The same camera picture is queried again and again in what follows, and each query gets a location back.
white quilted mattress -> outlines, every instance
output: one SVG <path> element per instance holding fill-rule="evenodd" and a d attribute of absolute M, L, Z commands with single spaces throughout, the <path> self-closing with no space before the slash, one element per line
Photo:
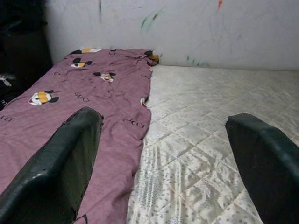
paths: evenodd
<path fill-rule="evenodd" d="M 225 122 L 250 113 L 299 145 L 299 73 L 156 66 L 128 224 L 261 224 Z"/>

white wall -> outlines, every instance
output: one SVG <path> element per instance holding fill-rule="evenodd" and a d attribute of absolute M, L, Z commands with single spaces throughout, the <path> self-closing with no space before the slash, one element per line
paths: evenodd
<path fill-rule="evenodd" d="M 167 65 L 299 69 L 299 0 L 48 0 L 46 18 L 54 62 L 112 47 Z"/>

red mark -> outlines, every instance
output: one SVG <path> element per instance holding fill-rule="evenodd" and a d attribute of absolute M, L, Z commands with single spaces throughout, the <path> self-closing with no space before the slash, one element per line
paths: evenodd
<path fill-rule="evenodd" d="M 220 6 L 223 4 L 223 1 L 219 0 L 218 1 L 218 8 L 220 8 Z"/>

bed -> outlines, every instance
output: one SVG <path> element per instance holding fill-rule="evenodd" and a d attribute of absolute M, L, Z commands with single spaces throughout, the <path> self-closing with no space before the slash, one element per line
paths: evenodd
<path fill-rule="evenodd" d="M 298 145 L 298 73 L 154 64 L 148 50 L 78 50 L 11 101 L 0 112 L 1 192 L 69 116 L 89 106 L 104 125 L 75 224 L 262 223 L 225 123 L 250 113 Z"/>
<path fill-rule="evenodd" d="M 229 145 L 250 113 L 299 145 L 299 73 L 156 66 L 128 224 L 261 224 Z"/>

pink bedsheet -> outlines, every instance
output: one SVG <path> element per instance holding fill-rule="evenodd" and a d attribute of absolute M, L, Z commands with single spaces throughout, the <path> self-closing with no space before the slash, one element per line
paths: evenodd
<path fill-rule="evenodd" d="M 104 125 L 81 218 L 75 223 L 125 223 L 150 125 L 143 102 L 150 93 L 152 61 L 145 52 L 70 54 L 0 111 L 0 192 L 70 115 L 88 106 L 104 116 Z"/>

